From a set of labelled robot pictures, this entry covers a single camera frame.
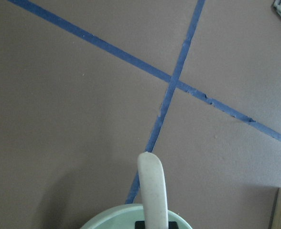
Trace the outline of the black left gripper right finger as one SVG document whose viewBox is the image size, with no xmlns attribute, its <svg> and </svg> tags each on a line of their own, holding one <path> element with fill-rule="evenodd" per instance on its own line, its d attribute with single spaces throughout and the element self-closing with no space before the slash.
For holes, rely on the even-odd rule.
<svg viewBox="0 0 281 229">
<path fill-rule="evenodd" d="M 168 229 L 179 229 L 179 225 L 176 221 L 169 221 Z"/>
</svg>

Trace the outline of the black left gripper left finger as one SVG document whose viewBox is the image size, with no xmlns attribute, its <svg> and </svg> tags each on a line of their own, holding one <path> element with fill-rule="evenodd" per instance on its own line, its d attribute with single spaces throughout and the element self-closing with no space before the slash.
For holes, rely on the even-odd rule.
<svg viewBox="0 0 281 229">
<path fill-rule="evenodd" d="M 145 221 L 136 221 L 135 222 L 135 229 L 146 229 Z"/>
</svg>

